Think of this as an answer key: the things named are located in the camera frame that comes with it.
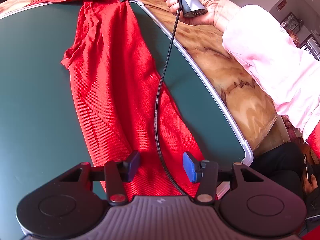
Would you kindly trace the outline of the person's right hand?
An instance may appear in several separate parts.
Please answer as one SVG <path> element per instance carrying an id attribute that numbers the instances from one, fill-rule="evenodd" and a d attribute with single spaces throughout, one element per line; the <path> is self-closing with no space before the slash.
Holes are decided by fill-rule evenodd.
<path id="1" fill-rule="evenodd" d="M 163 0 L 169 11 L 179 16 L 179 20 L 188 25 L 212 25 L 222 33 L 230 21 L 240 12 L 240 7 L 229 0 L 198 0 L 207 10 L 204 15 L 194 18 L 186 18 L 182 13 L 178 14 L 178 0 Z"/>

